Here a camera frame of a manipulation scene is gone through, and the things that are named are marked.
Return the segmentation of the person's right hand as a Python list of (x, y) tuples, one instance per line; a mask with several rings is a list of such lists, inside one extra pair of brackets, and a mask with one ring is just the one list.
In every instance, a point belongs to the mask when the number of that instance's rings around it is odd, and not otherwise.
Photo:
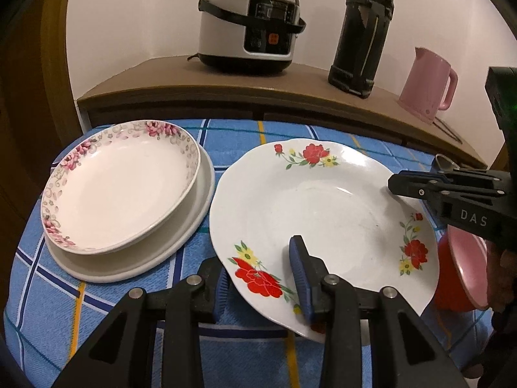
[(493, 333), (466, 379), (473, 387), (516, 386), (516, 254), (487, 242), (487, 299)]

